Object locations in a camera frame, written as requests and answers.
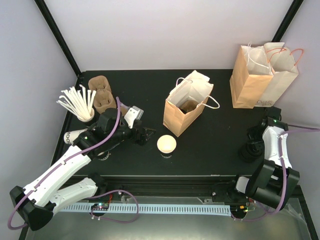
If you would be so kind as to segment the cup holding white straws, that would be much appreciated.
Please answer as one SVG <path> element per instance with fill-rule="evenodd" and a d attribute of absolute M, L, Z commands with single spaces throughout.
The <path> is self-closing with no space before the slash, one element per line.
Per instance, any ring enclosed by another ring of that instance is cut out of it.
<path fill-rule="evenodd" d="M 83 123 L 88 123 L 94 119 L 95 110 L 93 103 L 97 93 L 96 90 L 86 89 L 83 85 L 80 85 L 80 90 L 76 90 L 72 86 L 61 92 L 62 95 L 58 97 L 57 104 L 61 105 Z"/>

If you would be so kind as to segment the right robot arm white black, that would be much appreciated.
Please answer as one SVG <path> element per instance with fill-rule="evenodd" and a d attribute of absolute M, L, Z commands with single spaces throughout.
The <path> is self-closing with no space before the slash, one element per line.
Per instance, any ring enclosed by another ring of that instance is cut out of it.
<path fill-rule="evenodd" d="M 262 159 L 251 177 L 240 176 L 228 187 L 228 198 L 240 201 L 245 195 L 276 212 L 286 205 L 299 182 L 300 174 L 292 168 L 287 150 L 288 124 L 281 120 L 281 109 L 268 107 L 262 120 L 247 129 L 247 142 L 239 157 L 247 163 Z"/>

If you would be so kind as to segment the brown pulp cup carrier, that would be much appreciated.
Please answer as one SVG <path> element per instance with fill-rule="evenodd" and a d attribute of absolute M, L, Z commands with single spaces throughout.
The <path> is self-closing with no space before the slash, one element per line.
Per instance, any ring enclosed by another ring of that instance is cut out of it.
<path fill-rule="evenodd" d="M 180 106 L 180 110 L 186 114 L 189 113 L 193 110 L 195 110 L 197 108 L 198 102 L 196 102 L 195 100 L 187 100 L 185 101 L 181 106 Z"/>

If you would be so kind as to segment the stack of black cup lids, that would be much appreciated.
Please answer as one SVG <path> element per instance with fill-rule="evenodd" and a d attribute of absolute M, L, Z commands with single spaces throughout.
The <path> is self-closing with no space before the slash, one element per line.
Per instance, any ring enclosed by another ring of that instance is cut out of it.
<path fill-rule="evenodd" d="M 245 163 L 253 163 L 264 153 L 265 145 L 262 140 L 249 140 L 238 151 L 238 155 Z"/>

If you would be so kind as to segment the white paper coffee cup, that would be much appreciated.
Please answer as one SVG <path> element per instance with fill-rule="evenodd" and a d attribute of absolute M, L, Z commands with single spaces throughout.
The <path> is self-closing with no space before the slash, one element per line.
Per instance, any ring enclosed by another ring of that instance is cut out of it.
<path fill-rule="evenodd" d="M 171 135 L 163 135 L 157 140 L 156 145 L 161 156 L 168 159 L 173 155 L 173 152 L 177 147 L 177 141 Z"/>

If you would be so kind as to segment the left black frame post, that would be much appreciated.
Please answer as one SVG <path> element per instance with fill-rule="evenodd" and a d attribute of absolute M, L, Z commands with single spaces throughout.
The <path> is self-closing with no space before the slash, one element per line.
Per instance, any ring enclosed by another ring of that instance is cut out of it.
<path fill-rule="evenodd" d="M 77 77 L 81 75 L 81 70 L 67 44 L 65 41 L 54 17 L 52 16 L 46 2 L 44 0 L 34 0 L 35 4 L 37 5 L 39 11 L 41 12 L 45 22 L 47 23 L 48 27 L 50 28 L 53 36 L 55 37 L 59 47 L 61 48 L 62 52 L 64 53 L 69 65 L 71 66 L 73 72 Z"/>

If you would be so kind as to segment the kraft paper bag white handles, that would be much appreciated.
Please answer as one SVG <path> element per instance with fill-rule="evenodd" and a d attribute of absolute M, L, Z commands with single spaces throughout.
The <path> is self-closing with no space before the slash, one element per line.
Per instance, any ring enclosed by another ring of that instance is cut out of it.
<path fill-rule="evenodd" d="M 179 137 L 205 107 L 219 109 L 220 103 L 211 96 L 213 88 L 210 78 L 196 70 L 178 78 L 165 99 L 163 125 Z"/>

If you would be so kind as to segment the stack of white paper cups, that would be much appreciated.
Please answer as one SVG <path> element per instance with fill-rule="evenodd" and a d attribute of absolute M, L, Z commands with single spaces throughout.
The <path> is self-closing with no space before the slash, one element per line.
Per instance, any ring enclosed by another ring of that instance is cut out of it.
<path fill-rule="evenodd" d="M 87 128 L 80 129 L 80 130 L 74 130 L 74 131 L 68 131 L 64 134 L 63 140 L 67 145 L 72 145 L 74 143 L 74 140 L 82 133 L 85 132 Z M 101 161 L 105 161 L 109 158 L 111 153 L 109 151 L 101 152 L 97 155 L 97 158 Z"/>

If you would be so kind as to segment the stacked brown pulp cup carriers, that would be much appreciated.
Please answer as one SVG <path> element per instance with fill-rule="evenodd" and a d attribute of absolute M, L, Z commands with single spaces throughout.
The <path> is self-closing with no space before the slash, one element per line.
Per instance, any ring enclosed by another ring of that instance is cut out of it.
<path fill-rule="evenodd" d="M 88 81 L 88 87 L 91 91 L 96 91 L 93 106 L 99 114 L 104 113 L 106 109 L 117 108 L 111 86 L 105 76 L 99 75 L 91 78 Z"/>

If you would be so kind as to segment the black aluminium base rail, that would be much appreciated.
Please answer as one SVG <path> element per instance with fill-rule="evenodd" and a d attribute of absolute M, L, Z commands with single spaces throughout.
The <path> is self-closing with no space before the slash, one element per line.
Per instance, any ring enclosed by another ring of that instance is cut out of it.
<path fill-rule="evenodd" d="M 107 176 L 90 173 L 89 178 L 97 181 L 96 195 L 115 190 L 112 197 L 102 200 L 119 201 L 129 197 L 125 190 L 137 197 L 169 197 L 211 199 L 213 202 L 245 203 L 248 198 L 236 191 L 237 176 Z"/>

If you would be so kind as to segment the black frame post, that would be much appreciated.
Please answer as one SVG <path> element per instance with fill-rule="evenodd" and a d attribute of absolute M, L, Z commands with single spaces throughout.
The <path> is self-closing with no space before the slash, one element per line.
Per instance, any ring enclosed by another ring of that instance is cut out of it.
<path fill-rule="evenodd" d="M 271 42 L 280 42 L 304 0 L 293 0 Z"/>
<path fill-rule="evenodd" d="M 37 5 L 39 11 L 41 12 L 45 22 L 47 23 L 48 27 L 50 28 L 53 36 L 55 37 L 59 47 L 61 48 L 62 52 L 64 53 L 69 65 L 71 66 L 73 72 L 77 77 L 81 75 L 81 70 L 67 44 L 65 41 L 54 17 L 52 16 L 46 2 L 44 0 L 34 0 L 35 4 Z"/>

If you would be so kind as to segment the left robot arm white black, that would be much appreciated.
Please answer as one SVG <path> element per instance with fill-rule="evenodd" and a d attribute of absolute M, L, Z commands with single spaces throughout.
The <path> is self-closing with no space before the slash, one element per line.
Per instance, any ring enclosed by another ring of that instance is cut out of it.
<path fill-rule="evenodd" d="M 97 173 L 71 186 L 63 185 L 78 170 L 94 159 L 105 159 L 110 150 L 126 140 L 145 145 L 156 130 L 143 127 L 138 119 L 140 115 L 135 108 L 130 108 L 125 116 L 116 108 L 108 108 L 97 122 L 75 138 L 65 154 L 46 172 L 24 187 L 15 186 L 9 195 L 24 225 L 37 231 L 68 205 L 82 199 L 103 199 L 108 188 Z"/>

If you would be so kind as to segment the right black frame post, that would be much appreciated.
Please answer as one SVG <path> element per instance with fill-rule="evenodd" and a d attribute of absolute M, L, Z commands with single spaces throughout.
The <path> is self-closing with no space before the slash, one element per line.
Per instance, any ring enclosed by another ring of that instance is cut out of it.
<path fill-rule="evenodd" d="M 271 42 L 280 42 L 304 0 L 293 0 Z"/>

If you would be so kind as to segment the tall kraft paper bag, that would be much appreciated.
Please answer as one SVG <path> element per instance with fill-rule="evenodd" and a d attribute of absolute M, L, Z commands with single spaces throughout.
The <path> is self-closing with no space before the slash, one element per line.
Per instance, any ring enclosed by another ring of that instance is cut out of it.
<path fill-rule="evenodd" d="M 230 78 L 233 107 L 254 108 L 273 76 L 272 67 L 263 46 L 241 45 Z"/>

